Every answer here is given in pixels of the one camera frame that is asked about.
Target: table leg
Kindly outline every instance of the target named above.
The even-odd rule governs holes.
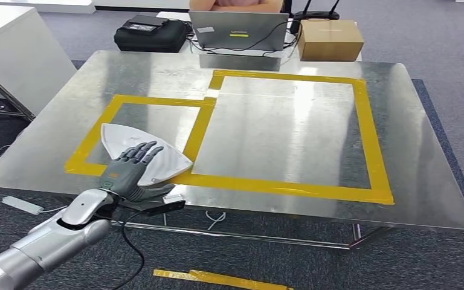
[[[375,239],[379,239],[386,233],[388,233],[392,228],[386,228],[386,227],[378,227],[375,230],[371,231],[370,233],[360,236],[358,239],[355,238],[355,240],[348,245],[349,250],[355,250],[360,248],[361,245],[365,245],[367,242],[372,242]]]
[[[116,221],[111,222],[112,225],[121,226],[120,223]],[[365,236],[360,236],[360,226],[357,225],[357,230],[355,231],[355,238],[352,243],[335,243],[335,242],[322,242],[317,240],[301,240],[301,239],[290,239],[285,237],[272,237],[272,236],[259,236],[255,234],[238,234],[238,233],[224,233],[219,231],[205,231],[205,230],[195,230],[192,228],[176,228],[176,227],[166,227],[162,225],[149,225],[149,224],[138,224],[134,222],[127,223],[127,227],[131,228],[140,228],[144,230],[156,230],[156,231],[168,231],[171,233],[183,233],[183,234],[194,234],[197,236],[212,236],[212,237],[229,237],[237,238],[244,240],[258,240],[264,242],[272,243],[284,243],[289,245],[303,245],[319,248],[331,248],[338,250],[352,250],[358,248],[361,244],[365,244],[369,241],[373,241],[376,237],[381,237],[383,233],[386,233],[391,228],[379,227]]]

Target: power strip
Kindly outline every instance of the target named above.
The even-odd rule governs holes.
[[[2,203],[23,211],[27,211],[28,213],[34,214],[35,216],[39,215],[44,210],[43,207],[27,201],[23,201],[19,198],[14,198],[13,196],[9,195],[2,198]]]

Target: laptop lid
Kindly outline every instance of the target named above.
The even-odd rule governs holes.
[[[278,51],[283,49],[286,13],[189,11],[203,48]]]

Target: white triangular object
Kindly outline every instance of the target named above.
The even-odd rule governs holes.
[[[164,150],[152,160],[147,170],[145,170],[140,181],[138,181],[139,186],[148,186],[168,180],[193,165],[191,160],[163,139],[136,128],[116,124],[102,124],[100,137],[111,159],[118,158],[124,150],[142,142],[157,141],[156,147],[164,147]]]

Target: floor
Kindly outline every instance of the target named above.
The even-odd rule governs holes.
[[[303,8],[296,0],[294,11]],[[314,1],[326,10],[331,0]],[[453,0],[342,0],[337,11],[354,19],[366,42],[365,61],[404,63],[413,79],[423,79],[464,174],[464,4]],[[116,50],[112,35],[134,12],[98,11],[92,15],[41,13],[69,57],[85,60],[95,50]],[[0,147],[10,144],[24,122],[0,117]],[[27,199],[45,208],[55,200]],[[32,216],[0,204],[0,251],[45,216]],[[175,224],[206,227],[201,213],[169,216]],[[161,222],[157,217],[151,222]],[[267,217],[231,215],[217,230],[257,234],[322,234],[335,239],[341,225],[309,224]],[[213,238],[131,231],[148,261],[127,289],[231,289],[224,286],[151,277],[152,269],[201,269],[295,289],[464,289],[464,233],[398,230],[361,251],[340,254],[300,246],[224,242]],[[118,233],[86,250],[31,289],[110,289],[137,266],[137,258]]]

